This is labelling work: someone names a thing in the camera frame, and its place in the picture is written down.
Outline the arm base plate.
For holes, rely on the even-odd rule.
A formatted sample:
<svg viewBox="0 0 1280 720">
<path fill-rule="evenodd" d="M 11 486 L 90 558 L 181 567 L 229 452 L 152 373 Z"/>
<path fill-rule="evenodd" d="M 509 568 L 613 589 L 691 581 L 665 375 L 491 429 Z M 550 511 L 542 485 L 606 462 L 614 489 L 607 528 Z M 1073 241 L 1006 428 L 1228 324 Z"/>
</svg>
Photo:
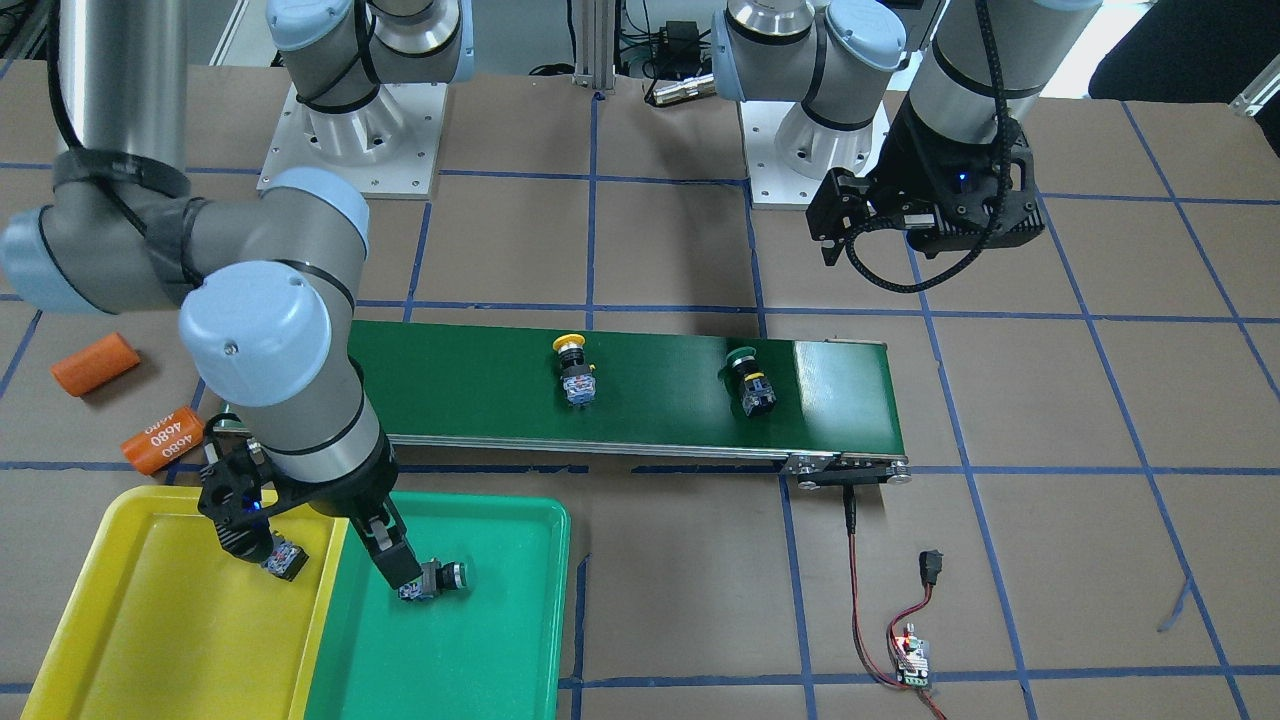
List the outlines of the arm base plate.
<svg viewBox="0 0 1280 720">
<path fill-rule="evenodd" d="M 449 85 L 383 85 L 365 108 L 324 114 L 289 87 L 257 182 L 264 191 L 294 167 L 316 167 L 367 199 L 428 201 L 436 178 Z"/>
<path fill-rule="evenodd" d="M 765 210 L 806 209 L 832 168 L 867 176 L 890 129 L 884 104 L 850 132 L 818 126 L 796 102 L 741 102 L 739 110 L 751 205 Z"/>
</svg>

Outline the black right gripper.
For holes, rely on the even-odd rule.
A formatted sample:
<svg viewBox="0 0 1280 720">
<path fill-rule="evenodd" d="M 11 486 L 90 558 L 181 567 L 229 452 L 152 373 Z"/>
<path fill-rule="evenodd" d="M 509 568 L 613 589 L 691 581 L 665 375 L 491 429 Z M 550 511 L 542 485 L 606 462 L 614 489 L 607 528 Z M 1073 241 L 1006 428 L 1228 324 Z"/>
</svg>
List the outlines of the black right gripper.
<svg viewBox="0 0 1280 720">
<path fill-rule="evenodd" d="M 250 439 L 237 439 L 224 450 L 218 436 L 209 436 L 204 452 L 207 464 L 198 474 L 197 510 L 212 523 L 224 552 L 260 565 L 273 547 L 270 519 L 307 505 L 321 515 L 352 523 L 374 565 L 401 600 L 422 597 L 422 564 L 390 500 L 398 464 L 389 439 L 381 437 L 353 471 L 321 483 L 287 475 Z"/>
</svg>

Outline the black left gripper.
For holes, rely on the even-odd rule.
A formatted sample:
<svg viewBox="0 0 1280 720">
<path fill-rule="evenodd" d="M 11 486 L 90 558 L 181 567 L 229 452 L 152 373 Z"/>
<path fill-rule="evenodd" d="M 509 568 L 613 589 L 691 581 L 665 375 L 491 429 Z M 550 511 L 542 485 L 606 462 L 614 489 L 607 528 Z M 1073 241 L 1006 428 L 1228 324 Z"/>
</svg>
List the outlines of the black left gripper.
<svg viewBox="0 0 1280 720">
<path fill-rule="evenodd" d="M 854 228 L 881 217 L 927 256 L 968 252 L 987 227 L 998 173 L 995 142 L 947 138 L 902 105 L 868 177 L 844 168 L 826 173 L 805 210 L 809 233 L 827 266 L 845 255 Z"/>
</svg>

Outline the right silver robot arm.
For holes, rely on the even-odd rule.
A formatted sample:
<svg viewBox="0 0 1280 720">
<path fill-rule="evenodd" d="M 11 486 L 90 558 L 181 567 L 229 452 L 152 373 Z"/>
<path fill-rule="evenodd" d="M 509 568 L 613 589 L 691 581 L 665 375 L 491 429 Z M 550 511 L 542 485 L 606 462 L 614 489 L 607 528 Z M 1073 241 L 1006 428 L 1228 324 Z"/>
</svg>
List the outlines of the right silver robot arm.
<svg viewBox="0 0 1280 720">
<path fill-rule="evenodd" d="M 198 510 L 230 556 L 294 578 L 305 552 L 270 519 L 307 505 L 351 523 L 401 600 L 463 589 L 462 562 L 421 561 L 410 543 L 396 452 L 348 354 L 370 252 L 361 192 L 298 167 L 250 202 L 195 196 L 182 4 L 54 1 L 47 22 L 63 149 L 52 202 L 3 233 L 14 290 L 46 313 L 178 310 L 201 378 L 251 434 L 205 442 Z"/>
</svg>

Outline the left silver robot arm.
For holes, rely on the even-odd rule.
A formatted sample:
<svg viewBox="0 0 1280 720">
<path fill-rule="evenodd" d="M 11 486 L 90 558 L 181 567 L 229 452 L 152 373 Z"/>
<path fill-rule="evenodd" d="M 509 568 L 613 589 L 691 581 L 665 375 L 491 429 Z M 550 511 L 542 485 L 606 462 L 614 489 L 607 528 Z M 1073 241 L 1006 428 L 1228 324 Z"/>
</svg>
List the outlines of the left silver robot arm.
<svg viewBox="0 0 1280 720">
<path fill-rule="evenodd" d="M 1021 122 L 1097 1 L 728 1 L 710 31 L 717 91 L 786 102 L 780 151 L 818 179 L 806 206 L 827 265 L 901 231 L 932 259 L 1020 247 L 1044 231 Z"/>
</svg>

